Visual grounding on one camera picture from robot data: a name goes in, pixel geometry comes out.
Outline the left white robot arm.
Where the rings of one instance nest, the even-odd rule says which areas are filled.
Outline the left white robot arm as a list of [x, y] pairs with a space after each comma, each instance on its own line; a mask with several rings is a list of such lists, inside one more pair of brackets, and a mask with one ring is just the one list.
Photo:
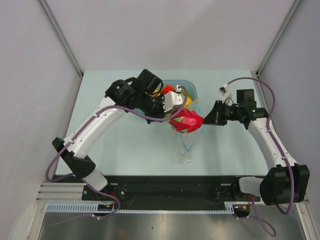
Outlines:
[[162, 122], [166, 100], [161, 92], [163, 87], [163, 80], [148, 69], [138, 76], [113, 81], [85, 122], [69, 136], [52, 141], [57, 152], [52, 162], [63, 160], [71, 171], [70, 176], [90, 186], [98, 199], [107, 199], [111, 188], [89, 157], [89, 151], [105, 131], [127, 113], [146, 118], [148, 122]]

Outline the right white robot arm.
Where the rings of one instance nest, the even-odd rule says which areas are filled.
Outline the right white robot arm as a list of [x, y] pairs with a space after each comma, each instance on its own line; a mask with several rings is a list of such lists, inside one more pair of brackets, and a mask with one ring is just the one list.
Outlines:
[[254, 176], [241, 177], [230, 188], [231, 196], [242, 201], [250, 195], [257, 196], [267, 206], [300, 203], [304, 200], [310, 170], [300, 165], [288, 153], [273, 128], [269, 114], [258, 107], [253, 89], [241, 89], [236, 92], [236, 103], [229, 104], [232, 94], [223, 86], [219, 89], [221, 100], [216, 100], [212, 110], [204, 118], [204, 124], [225, 126], [229, 121], [237, 121], [255, 139], [266, 161], [268, 173], [264, 178]]

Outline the pink dragon fruit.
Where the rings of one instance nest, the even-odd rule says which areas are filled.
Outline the pink dragon fruit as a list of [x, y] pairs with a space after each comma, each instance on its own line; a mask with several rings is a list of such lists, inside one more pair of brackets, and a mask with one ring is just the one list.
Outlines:
[[176, 132], [185, 134], [192, 133], [199, 129], [204, 123], [204, 118], [195, 110], [183, 108], [181, 112], [171, 118], [168, 123]]

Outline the green star fruit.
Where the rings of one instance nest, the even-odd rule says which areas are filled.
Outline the green star fruit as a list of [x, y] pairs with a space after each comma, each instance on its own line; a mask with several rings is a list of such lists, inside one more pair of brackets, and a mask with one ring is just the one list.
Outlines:
[[189, 98], [191, 97], [189, 91], [186, 92], [184, 89], [182, 89], [180, 92], [181, 92], [181, 94], [184, 95], [184, 96], [188, 96]]

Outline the yellow orange fruit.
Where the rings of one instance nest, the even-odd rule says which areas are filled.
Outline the yellow orange fruit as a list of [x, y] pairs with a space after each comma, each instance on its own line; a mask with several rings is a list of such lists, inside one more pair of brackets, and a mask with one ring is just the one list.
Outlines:
[[187, 108], [187, 106], [192, 102], [192, 99], [190, 97], [187, 97], [184, 108]]

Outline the clear zip top bag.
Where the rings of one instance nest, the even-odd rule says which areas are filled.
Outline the clear zip top bag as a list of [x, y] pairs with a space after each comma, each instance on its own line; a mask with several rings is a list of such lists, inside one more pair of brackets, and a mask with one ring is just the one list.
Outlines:
[[[201, 116], [199, 112], [200, 107], [199, 107], [198, 99], [196, 100], [192, 99], [192, 102], [187, 106], [187, 109], [195, 110]], [[194, 132], [191, 132], [191, 133], [179, 132], [177, 146], [178, 146], [179, 161], [181, 163], [185, 164], [193, 160], [196, 142], [199, 140], [200, 136], [202, 135], [202, 132], [203, 132], [203, 124], [199, 129], [197, 129]]]

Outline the yellow banana bunch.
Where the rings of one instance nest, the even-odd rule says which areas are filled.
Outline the yellow banana bunch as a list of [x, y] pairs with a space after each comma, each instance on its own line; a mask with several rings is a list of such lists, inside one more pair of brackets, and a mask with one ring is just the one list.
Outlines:
[[152, 97], [160, 97], [162, 95], [162, 89], [161, 88], [157, 88], [153, 91], [153, 93], [151, 94]]

